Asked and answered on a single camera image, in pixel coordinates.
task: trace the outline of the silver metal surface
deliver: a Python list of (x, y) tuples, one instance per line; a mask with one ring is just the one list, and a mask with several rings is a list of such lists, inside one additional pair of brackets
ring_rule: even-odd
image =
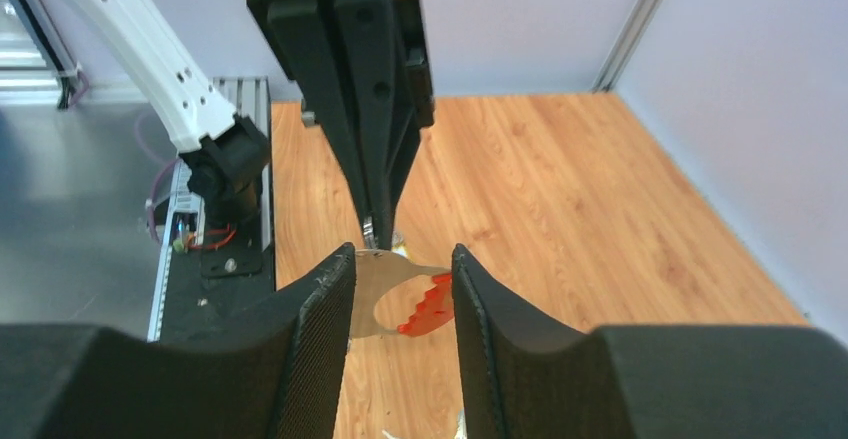
[[(256, 123), (257, 129), (266, 136), (269, 134), (271, 119), (271, 102), (268, 95), (268, 81), (264, 78), (215, 78), (215, 87), (235, 104), (238, 113), (248, 116)], [(203, 201), (188, 190), (188, 179), (191, 171), (185, 164), (177, 167), (177, 174), (173, 177), (171, 184), (171, 198), (168, 205), (168, 218), (165, 224), (165, 239), (159, 257), (159, 268), (156, 275), (156, 288), (153, 293), (153, 307), (149, 313), (147, 340), (156, 341), (162, 328), (162, 312), (165, 305), (165, 296), (168, 292), (168, 279), (170, 276), (170, 262), (174, 254), (170, 244), (173, 239), (170, 236), (174, 230), (173, 216), (177, 212), (199, 214), (198, 224), (204, 224)], [(271, 168), (266, 167), (262, 171), (262, 196), (260, 197), (260, 214), (262, 215), (262, 248), (271, 245), (273, 239), (274, 225), (271, 223)]]
[(654, 12), (662, 0), (639, 0), (630, 13), (624, 29), (618, 37), (615, 45), (607, 57), (598, 78), (595, 80), (593, 90), (609, 91), (615, 87), (615, 83), (621, 76), (621, 72), (633, 55), (639, 39), (642, 38), (645, 29), (654, 17)]
[(309, 110), (306, 105), (306, 99), (300, 100), (300, 120), (306, 127), (315, 127), (318, 125), (318, 121), (315, 118), (315, 112)]
[(47, 63), (41, 51), (30, 38), (27, 28), (18, 16), (17, 7), (10, 0), (0, 0), (0, 67), (41, 67)]
[(55, 105), (59, 93), (56, 73), (48, 69), (0, 70), (0, 105)]
[(374, 236), (374, 223), (371, 218), (366, 218), (362, 224), (362, 239), (365, 241), (366, 249), (377, 249), (377, 238)]
[[(47, 56), (47, 49), (44, 44), (41, 44), (39, 41), (33, 41), (30, 39), (30, 43), (37, 49), (38, 53), (43, 57), (43, 61), (45, 61), (46, 66), (48, 66), (52, 71), (64, 70), (64, 71), (74, 71), (76, 69), (76, 61), (74, 60), (71, 53), (68, 51), (68, 48), (65, 47), (65, 43), (62, 42), (61, 37), (59, 36), (59, 32), (56, 30), (56, 27), (53, 25), (53, 21), (50, 19), (50, 15), (47, 10), (44, 8), (44, 5), (41, 3), (41, 0), (25, 0), (27, 5), (32, 10), (33, 19), (38, 22), (38, 25), (41, 27), (42, 32), (44, 33), (44, 37), (47, 39), (47, 42), (50, 44), (50, 47), (53, 49), (53, 52), (56, 54), (58, 59), (58, 64), (55, 64), (51, 61), (51, 59)], [(20, 4), (18, 4), (17, 0), (10, 0), (10, 4), (19, 8)], [(18, 15), (19, 21), (23, 28), (26, 30), (27, 35), (29, 37), (35, 37), (33, 25), (30, 23), (29, 19), (24, 15)]]
[(0, 323), (144, 338), (160, 250), (144, 203), (174, 153), (147, 105), (0, 108)]
[(395, 287), (418, 276), (438, 276), (450, 272), (449, 268), (415, 264), (401, 254), (391, 251), (356, 251), (356, 292), (350, 320), (350, 337), (398, 334), (374, 317), (374, 308)]

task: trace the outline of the metal table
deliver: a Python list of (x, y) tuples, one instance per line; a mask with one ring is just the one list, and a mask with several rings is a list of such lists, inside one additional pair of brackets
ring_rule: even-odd
[[(241, 102), (237, 92), (228, 96)], [(267, 95), (241, 109), (267, 117)], [(94, 323), (147, 338), (167, 270), (144, 204), (174, 154), (147, 104), (0, 107), (0, 323)]]

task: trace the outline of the cable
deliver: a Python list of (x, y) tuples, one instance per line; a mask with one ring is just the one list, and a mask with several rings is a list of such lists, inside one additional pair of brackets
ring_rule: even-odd
[(82, 84), (82, 87), (80, 87), (79, 90), (76, 91), (76, 93), (74, 93), (70, 99), (68, 99), (68, 108), (76, 106), (77, 103), (79, 103), (80, 99), (82, 99), (82, 96), (84, 96), (85, 93), (88, 92), (88, 90), (91, 88), (91, 84), (88, 82), (88, 77), (86, 77), (84, 72), (77, 72), (77, 79), (79, 79), (80, 84)]
[(62, 92), (59, 96), (59, 104), (56, 105), (56, 109), (64, 111), (70, 107), (68, 104), (71, 95), (74, 93), (74, 87), (71, 85), (71, 80), (67, 77), (60, 78), (59, 83), (62, 85)]
[(135, 125), (133, 126), (133, 136), (135, 137), (135, 143), (138, 144), (139, 149), (144, 152), (144, 155), (147, 156), (148, 159), (157, 163), (157, 164), (167, 164), (168, 161), (162, 159), (158, 154), (156, 154), (150, 146), (147, 145), (147, 142), (144, 141), (144, 137), (141, 135), (141, 123), (144, 122), (145, 119), (151, 114), (151, 112), (145, 111), (138, 115), (135, 120)]
[(214, 231), (208, 231), (204, 234), (204, 237), (205, 237), (205, 236), (210, 235), (210, 234), (226, 234), (227, 232), (229, 232), (230, 234), (226, 238), (224, 238), (223, 240), (218, 241), (214, 244), (202, 245), (202, 246), (198, 246), (196, 244), (191, 243), (197, 237), (197, 234), (192, 233), (192, 234), (189, 235), (188, 248), (194, 249), (194, 250), (209, 250), (209, 249), (219, 249), (221, 247), (224, 247), (227, 244), (229, 244), (230, 241), (232, 241), (233, 238), (236, 236), (236, 228), (235, 227), (228, 225), (226, 229), (217, 229), (217, 230), (214, 230)]

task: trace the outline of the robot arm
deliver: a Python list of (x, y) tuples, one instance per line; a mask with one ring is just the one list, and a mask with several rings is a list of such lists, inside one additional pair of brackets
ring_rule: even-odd
[(68, 0), (141, 89), (192, 170), (189, 188), (207, 216), (234, 223), (258, 210), (268, 139), (192, 59), (152, 0)]

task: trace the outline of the black bracket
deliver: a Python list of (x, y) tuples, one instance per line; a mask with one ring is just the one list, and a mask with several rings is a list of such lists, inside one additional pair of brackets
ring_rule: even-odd
[(391, 248), (395, 211), (433, 124), (419, 0), (247, 0), (345, 175), (361, 226)]
[(191, 169), (188, 188), (203, 198), (207, 220), (220, 227), (253, 218), (259, 212), (262, 170), (271, 160), (271, 144), (250, 118), (233, 116), (235, 124), (197, 151), (180, 154)]

